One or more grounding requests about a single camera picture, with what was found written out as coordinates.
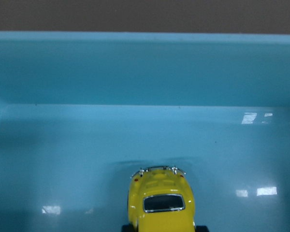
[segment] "yellow toy car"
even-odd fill
[[[195,232],[195,204],[185,172],[177,167],[140,169],[128,195],[129,225],[122,232]]]

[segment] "tire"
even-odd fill
[[[196,226],[195,232],[209,232],[209,230],[207,226]]]
[[[134,227],[131,224],[129,224],[129,225],[123,225],[121,227],[121,232],[135,232],[135,231],[134,231]]]

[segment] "dark surface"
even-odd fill
[[[207,226],[196,226],[195,232],[209,232],[209,229]]]
[[[134,232],[134,228],[131,224],[129,225],[123,225],[121,227],[121,232]]]
[[[290,34],[290,0],[0,0],[0,30]]]

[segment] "plastic container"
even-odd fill
[[[161,164],[211,232],[290,232],[290,36],[0,32],[0,232],[120,231]]]

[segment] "rear window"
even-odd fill
[[[182,210],[184,208],[183,196],[179,194],[154,195],[144,199],[144,211],[147,213]]]

